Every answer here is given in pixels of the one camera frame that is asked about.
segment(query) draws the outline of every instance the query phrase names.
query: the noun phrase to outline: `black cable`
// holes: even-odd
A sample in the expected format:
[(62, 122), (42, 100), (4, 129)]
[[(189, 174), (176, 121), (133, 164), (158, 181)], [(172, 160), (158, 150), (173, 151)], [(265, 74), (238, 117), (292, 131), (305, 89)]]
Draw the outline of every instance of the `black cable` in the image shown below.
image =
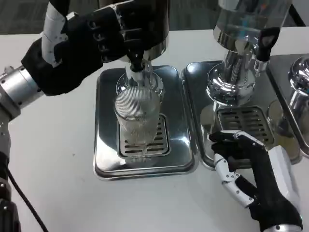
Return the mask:
[(22, 190), (20, 189), (20, 187), (18, 186), (18, 184), (16, 183), (12, 173), (10, 172), (9, 168), (6, 167), (6, 171), (8, 174), (8, 177), (12, 183), (12, 185), (14, 186), (14, 188), (16, 189), (16, 191), (18, 192), (18, 194), (20, 195), (20, 197), (24, 200), (24, 202), (26, 203), (26, 205), (28, 206), (28, 208), (30, 209), (31, 213), (33, 214), (34, 218), (37, 220), (38, 224), (40, 225), (40, 227), (42, 228), (42, 230), (44, 232), (48, 232), (48, 229), (46, 228), (46, 226), (44, 225), (43, 221), (41, 220), (40, 216), (38, 215), (38, 213), (35, 211), (35, 209), (33, 208), (33, 206), (31, 205), (30, 201), (27, 199), (27, 197), (24, 195), (24, 193), (22, 192)]

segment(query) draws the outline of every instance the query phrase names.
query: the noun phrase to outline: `clear glass cup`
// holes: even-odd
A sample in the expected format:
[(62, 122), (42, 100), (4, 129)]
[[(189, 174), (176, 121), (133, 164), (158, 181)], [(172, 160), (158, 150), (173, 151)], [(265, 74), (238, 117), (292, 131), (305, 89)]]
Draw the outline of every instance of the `clear glass cup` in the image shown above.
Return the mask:
[(131, 145), (147, 145), (156, 137), (160, 97), (146, 87), (130, 87), (115, 100), (120, 135)]

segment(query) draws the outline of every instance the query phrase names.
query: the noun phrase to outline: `floor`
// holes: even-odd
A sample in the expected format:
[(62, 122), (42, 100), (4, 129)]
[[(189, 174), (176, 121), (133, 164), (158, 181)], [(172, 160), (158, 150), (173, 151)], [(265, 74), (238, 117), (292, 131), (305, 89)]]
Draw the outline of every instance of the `floor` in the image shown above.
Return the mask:
[[(212, 29), (218, 16), (217, 0), (170, 0), (170, 30)], [(0, 34), (40, 33), (48, 0), (0, 0)], [(71, 0), (70, 11), (86, 14), (98, 0)], [(288, 16), (286, 27), (296, 26)]]

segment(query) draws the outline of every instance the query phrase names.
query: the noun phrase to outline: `metal tray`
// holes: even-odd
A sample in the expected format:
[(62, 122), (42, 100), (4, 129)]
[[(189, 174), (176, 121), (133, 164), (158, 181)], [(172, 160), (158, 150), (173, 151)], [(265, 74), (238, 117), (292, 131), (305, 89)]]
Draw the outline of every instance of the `metal tray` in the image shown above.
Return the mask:
[(198, 164), (195, 162), (195, 128), (188, 114), (190, 110), (182, 80), (177, 70), (171, 66), (157, 66), (153, 69), (162, 78), (166, 92), (161, 104), (160, 121), (166, 127), (166, 131), (158, 133), (165, 134), (167, 141), (159, 144), (164, 147), (150, 144), (151, 154), (137, 149), (138, 152), (134, 155), (124, 155), (125, 141), (119, 141), (118, 122), (113, 104), (116, 83), (125, 73), (125, 69), (105, 70), (98, 78), (94, 171), (103, 179), (183, 174), (193, 171)]
[[(191, 117), (194, 119), (197, 131), (200, 158), (206, 167), (211, 170), (214, 169), (214, 153), (211, 150), (211, 142), (208, 139), (208, 135), (222, 129), (222, 125), (220, 125), (216, 116), (217, 111), (219, 109), (233, 110), (233, 108), (214, 103), (206, 93), (208, 73), (219, 63), (221, 63), (221, 61), (196, 62), (189, 64), (182, 72), (183, 84), (185, 86), (190, 108), (192, 109)], [(269, 124), (271, 118), (268, 117), (268, 107), (272, 102), (277, 100), (277, 95), (267, 74), (263, 73), (256, 79), (255, 90), (251, 100), (240, 108), (259, 107), (264, 114), (262, 117), (267, 118), (267, 122), (265, 123), (268, 125), (263, 125), (263, 127), (272, 128)], [(295, 137), (286, 138), (276, 133), (273, 129), (272, 134), (274, 141), (268, 145), (268, 148), (282, 145), (288, 151), (292, 163), (298, 163), (301, 160), (301, 156), (299, 153), (299, 144)], [(245, 163), (241, 168), (249, 167), (250, 164)]]

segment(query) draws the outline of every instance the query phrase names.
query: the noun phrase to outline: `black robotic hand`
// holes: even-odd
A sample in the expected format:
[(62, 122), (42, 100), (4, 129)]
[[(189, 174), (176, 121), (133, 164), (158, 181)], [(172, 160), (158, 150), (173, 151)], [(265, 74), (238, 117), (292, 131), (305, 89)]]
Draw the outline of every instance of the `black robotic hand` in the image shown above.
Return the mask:
[[(233, 130), (213, 133), (209, 139), (214, 142), (215, 169), (222, 184), (238, 202), (250, 209), (262, 232), (272, 228), (281, 231), (283, 227), (286, 231), (303, 229), (298, 190), (290, 160), (281, 146), (267, 150), (249, 134)], [(235, 173), (235, 164), (243, 159), (250, 161), (256, 187)]]
[[(67, 14), (68, 0), (50, 2), (53, 2), (61, 15)], [(63, 19), (65, 24), (61, 35), (67, 38), (49, 51), (55, 57), (53, 63), (42, 55), (40, 38), (31, 45), (22, 64), (46, 95), (68, 93), (104, 63), (124, 55), (131, 55), (130, 58), (134, 59), (136, 53), (142, 57), (144, 50), (157, 42), (152, 40), (151, 43), (145, 43), (151, 36), (149, 22), (153, 16), (149, 4), (127, 1), (117, 7), (111, 5), (88, 15)]]

